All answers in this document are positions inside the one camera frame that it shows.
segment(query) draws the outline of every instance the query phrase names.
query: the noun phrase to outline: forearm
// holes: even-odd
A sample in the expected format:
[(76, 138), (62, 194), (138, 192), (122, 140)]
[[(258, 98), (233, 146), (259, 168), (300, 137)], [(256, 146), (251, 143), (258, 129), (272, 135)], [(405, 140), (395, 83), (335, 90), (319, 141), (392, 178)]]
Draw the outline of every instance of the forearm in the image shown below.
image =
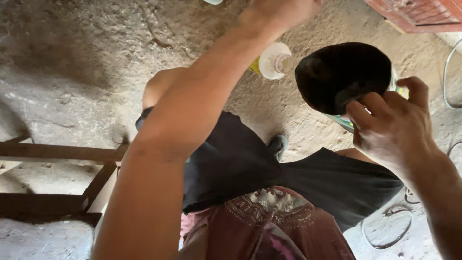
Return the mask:
[(462, 259), (462, 180), (448, 156), (438, 151), (416, 168), (408, 187), (426, 209), (433, 239), (444, 259)]
[(146, 146), (155, 143), (162, 150), (181, 148), (175, 154), (187, 157), (213, 130), (248, 65), (283, 31), (259, 25), (230, 29), (173, 83), (136, 139)]

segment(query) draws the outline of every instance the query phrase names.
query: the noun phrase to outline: dirt floor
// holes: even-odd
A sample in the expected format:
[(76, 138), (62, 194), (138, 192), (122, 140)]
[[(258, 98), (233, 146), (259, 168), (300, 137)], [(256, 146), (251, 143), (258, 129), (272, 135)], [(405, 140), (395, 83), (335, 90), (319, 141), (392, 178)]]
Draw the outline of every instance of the dirt floor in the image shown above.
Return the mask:
[[(114, 148), (125, 134), (133, 139), (145, 83), (159, 70), (189, 66), (233, 25), (247, 3), (0, 0), (0, 141), (16, 137), (24, 125), (37, 143)], [(447, 109), (441, 95), (450, 47), (436, 35), (402, 35), (362, 0), (329, 0), (313, 21), (279, 41), (297, 58), (342, 42), (378, 47), (400, 75), (419, 76), (431, 87), (434, 135), (440, 148), (447, 151), (462, 140), (462, 112)], [(462, 102), (461, 65), (462, 55), (456, 53), (448, 73), (454, 103)], [(352, 146), (351, 134), (302, 100), (292, 74), (271, 81), (246, 72), (225, 110), (241, 116), (264, 141), (285, 133), (286, 162), (321, 147)], [(23, 122), (17, 124), (18, 118)], [(452, 155), (459, 171), (461, 155), (462, 147)], [(0, 191), (81, 194), (97, 172), (84, 166), (49, 166), (19, 165), (0, 175)], [(360, 227), (346, 232), (359, 260), (439, 259), (423, 209), (406, 204), (403, 197), (397, 195), (389, 205), (409, 207), (414, 220), (392, 248), (372, 249)], [(365, 221), (365, 233), (375, 244), (393, 241), (410, 218), (406, 213), (382, 218), (384, 211)]]

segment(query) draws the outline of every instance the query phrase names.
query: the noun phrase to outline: hand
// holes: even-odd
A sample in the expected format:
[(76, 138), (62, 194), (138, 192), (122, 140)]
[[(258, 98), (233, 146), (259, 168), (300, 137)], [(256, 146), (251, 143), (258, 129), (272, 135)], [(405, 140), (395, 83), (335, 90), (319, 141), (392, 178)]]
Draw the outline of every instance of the hand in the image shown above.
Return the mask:
[(409, 100), (393, 91), (383, 97), (372, 92), (361, 103), (348, 103), (346, 112), (355, 124), (354, 145), (359, 151), (403, 181), (415, 180), (416, 168), (443, 153), (432, 138), (428, 86), (417, 77), (397, 84), (409, 88)]
[(316, 15), (323, 1), (254, 0), (250, 7), (241, 14), (239, 22), (244, 26), (265, 26), (285, 32)]

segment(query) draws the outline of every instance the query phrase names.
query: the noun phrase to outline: gray shoe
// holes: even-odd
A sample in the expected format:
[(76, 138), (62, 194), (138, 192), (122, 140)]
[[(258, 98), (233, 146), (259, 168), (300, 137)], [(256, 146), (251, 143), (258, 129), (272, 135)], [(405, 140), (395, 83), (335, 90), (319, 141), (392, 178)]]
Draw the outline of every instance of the gray shoe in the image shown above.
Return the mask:
[(289, 140), (284, 135), (278, 135), (271, 138), (271, 141), (268, 143), (268, 148), (273, 152), (274, 156), (278, 162), (282, 161), (282, 155), (287, 150), (287, 145)]

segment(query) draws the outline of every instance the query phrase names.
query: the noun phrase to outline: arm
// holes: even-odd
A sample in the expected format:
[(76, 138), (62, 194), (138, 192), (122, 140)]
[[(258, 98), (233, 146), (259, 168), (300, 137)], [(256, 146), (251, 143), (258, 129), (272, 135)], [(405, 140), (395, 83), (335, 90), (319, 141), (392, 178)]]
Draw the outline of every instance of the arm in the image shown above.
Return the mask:
[(206, 140), (248, 65), (318, 8), (315, 0), (258, 0), (162, 95), (122, 164), (93, 259), (173, 259), (183, 166)]
[(428, 86), (411, 77), (398, 81), (409, 100), (395, 92), (369, 93), (350, 102), (355, 147), (394, 172), (418, 196), (444, 259), (462, 259), (462, 180), (432, 138)]

